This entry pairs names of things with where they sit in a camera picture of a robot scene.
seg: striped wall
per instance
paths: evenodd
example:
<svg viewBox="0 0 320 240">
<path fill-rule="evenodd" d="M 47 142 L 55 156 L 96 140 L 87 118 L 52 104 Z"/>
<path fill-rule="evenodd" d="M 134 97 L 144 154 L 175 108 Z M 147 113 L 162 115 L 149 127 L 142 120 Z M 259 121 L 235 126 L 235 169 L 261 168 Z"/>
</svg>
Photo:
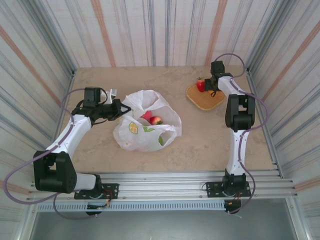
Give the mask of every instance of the striped wall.
<svg viewBox="0 0 320 240">
<path fill-rule="evenodd" d="M 281 1 L 34 0 L 76 68 L 247 60 Z"/>
<path fill-rule="evenodd" d="M 251 66 L 285 177 L 293 178 L 313 239 L 320 239 L 320 1 L 295 0 Z"/>
<path fill-rule="evenodd" d="M 5 176 L 52 142 L 60 101 L 70 73 L 58 61 L 25 1 L 0 1 L 0 239 L 13 239 L 24 206 L 3 191 Z M 9 191 L 26 199 L 33 180 L 29 165 L 13 177 Z"/>
</svg>

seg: floor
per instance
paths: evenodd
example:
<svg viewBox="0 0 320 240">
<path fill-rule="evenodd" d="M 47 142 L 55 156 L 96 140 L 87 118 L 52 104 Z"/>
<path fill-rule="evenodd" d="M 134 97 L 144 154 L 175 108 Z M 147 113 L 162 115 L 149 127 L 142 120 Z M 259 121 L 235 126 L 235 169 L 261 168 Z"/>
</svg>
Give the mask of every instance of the floor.
<svg viewBox="0 0 320 240">
<path fill-rule="evenodd" d="M 226 67 L 226 72 L 239 74 L 239 66 Z M 175 67 L 102 67 L 80 68 L 73 88 L 117 88 L 117 98 L 139 90 L 159 92 L 181 118 L 182 136 L 156 152 L 125 151 L 113 137 L 118 121 L 94 126 L 78 145 L 73 164 L 78 172 L 163 172 L 224 170 L 229 160 L 230 133 L 225 125 L 227 99 L 211 111 L 197 108 L 186 96 L 186 90 L 198 77 L 209 78 L 209 66 Z M 236 82 L 250 91 L 245 76 Z M 83 99 L 83 92 L 71 95 L 68 109 Z M 255 126 L 259 124 L 256 115 Z M 262 130 L 250 133 L 245 165 L 248 169 L 274 168 Z"/>
<path fill-rule="evenodd" d="M 85 213 L 65 215 L 83 217 Z M 297 239 L 285 199 L 253 199 L 238 216 L 217 210 L 132 211 L 102 212 L 97 218 L 70 221 L 55 212 L 41 212 L 37 214 L 30 239 Z"/>
</svg>

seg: marble tabletop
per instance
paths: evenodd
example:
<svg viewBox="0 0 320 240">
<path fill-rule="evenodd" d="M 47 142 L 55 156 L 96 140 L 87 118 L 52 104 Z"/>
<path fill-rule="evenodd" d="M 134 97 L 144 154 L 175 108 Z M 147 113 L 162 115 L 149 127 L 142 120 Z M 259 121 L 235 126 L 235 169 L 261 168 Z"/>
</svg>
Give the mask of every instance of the marble tabletop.
<svg viewBox="0 0 320 240">
<path fill-rule="evenodd" d="M 227 66 L 234 76 L 240 66 Z M 209 78 L 209 66 L 157 67 L 95 67 L 79 68 L 72 89 L 101 87 L 117 88 L 117 98 L 139 90 L 159 92 L 177 112 L 182 121 L 182 136 L 156 152 L 126 151 L 113 136 L 118 121 L 94 126 L 81 140 L 72 162 L 78 172 L 172 172 L 224 170 L 229 160 L 230 132 L 225 125 L 227 98 L 210 111 L 197 108 L 186 96 L 186 90 L 198 77 Z M 250 91 L 245 76 L 236 79 Z M 72 110 L 83 99 L 83 91 L 74 92 L 68 102 Z M 63 128 L 69 116 L 63 120 Z M 255 117 L 255 126 L 259 118 Z M 249 134 L 245 165 L 248 169 L 273 169 L 261 129 Z"/>
</svg>

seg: white plastic bag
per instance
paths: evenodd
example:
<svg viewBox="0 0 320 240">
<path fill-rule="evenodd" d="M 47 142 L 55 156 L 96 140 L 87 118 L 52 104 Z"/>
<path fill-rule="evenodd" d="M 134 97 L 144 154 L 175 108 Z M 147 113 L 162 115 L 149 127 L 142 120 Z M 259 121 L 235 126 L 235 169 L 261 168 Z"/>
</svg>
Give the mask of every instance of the white plastic bag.
<svg viewBox="0 0 320 240">
<path fill-rule="evenodd" d="M 113 130 L 113 136 L 122 149 L 153 152 L 165 148 L 181 136 L 181 119 L 160 93 L 141 90 L 126 96 L 122 103 L 131 107 L 131 111 L 121 117 Z M 164 124 L 151 125 L 141 118 L 146 111 L 161 117 Z"/>
</svg>

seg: wooden tray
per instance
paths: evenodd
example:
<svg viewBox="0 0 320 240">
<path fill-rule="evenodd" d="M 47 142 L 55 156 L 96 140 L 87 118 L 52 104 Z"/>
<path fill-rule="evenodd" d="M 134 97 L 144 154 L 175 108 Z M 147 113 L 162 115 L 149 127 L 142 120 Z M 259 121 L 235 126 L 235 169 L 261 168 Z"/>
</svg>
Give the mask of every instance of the wooden tray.
<svg viewBox="0 0 320 240">
<path fill-rule="evenodd" d="M 186 90 L 186 96 L 191 100 L 198 108 L 204 111 L 209 111 L 225 99 L 225 94 L 222 91 L 217 91 L 215 96 L 212 97 L 208 91 L 200 92 L 196 84 L 190 86 Z"/>
</svg>

